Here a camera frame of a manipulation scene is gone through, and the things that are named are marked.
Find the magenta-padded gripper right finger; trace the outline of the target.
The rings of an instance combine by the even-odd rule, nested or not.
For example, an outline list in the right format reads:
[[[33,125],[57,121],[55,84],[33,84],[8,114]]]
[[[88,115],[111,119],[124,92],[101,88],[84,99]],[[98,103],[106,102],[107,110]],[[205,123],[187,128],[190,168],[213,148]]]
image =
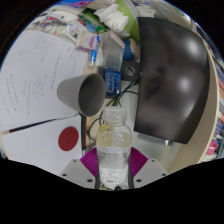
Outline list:
[[[168,175],[156,159],[148,159],[140,151],[131,148],[129,158],[128,186],[137,189]]]

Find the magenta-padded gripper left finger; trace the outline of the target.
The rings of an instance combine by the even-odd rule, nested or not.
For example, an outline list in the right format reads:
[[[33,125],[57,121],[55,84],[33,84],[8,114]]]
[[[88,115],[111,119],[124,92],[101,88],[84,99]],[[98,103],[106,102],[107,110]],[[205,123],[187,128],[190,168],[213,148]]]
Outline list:
[[[100,182],[96,149],[93,148],[81,159],[72,159],[60,176],[83,188],[98,189]]]

